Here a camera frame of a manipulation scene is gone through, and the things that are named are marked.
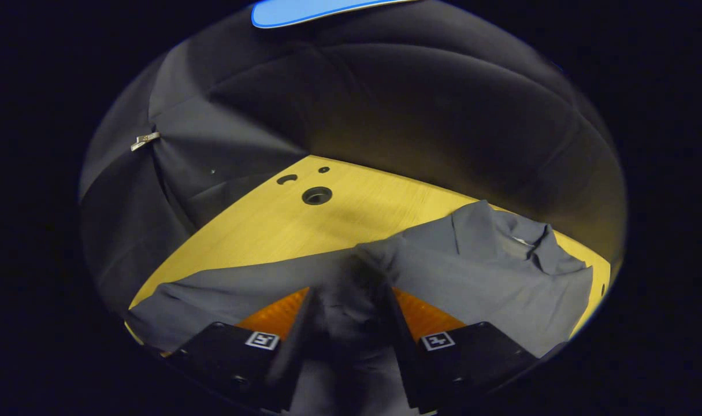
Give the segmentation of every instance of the gray cloth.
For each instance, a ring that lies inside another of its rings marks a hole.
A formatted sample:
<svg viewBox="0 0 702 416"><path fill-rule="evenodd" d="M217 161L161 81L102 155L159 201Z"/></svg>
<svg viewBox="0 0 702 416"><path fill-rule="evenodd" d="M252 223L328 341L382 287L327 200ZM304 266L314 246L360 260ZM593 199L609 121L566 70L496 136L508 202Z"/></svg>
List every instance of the gray cloth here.
<svg viewBox="0 0 702 416"><path fill-rule="evenodd" d="M592 285L592 269L557 245L550 225L482 200L380 242L161 284L128 323L145 343L171 351L211 322L237 324L314 286L321 336L303 365L292 414L416 414L380 331L370 281L378 274L369 268L465 324L491 322L539 358L568 340Z"/></svg>

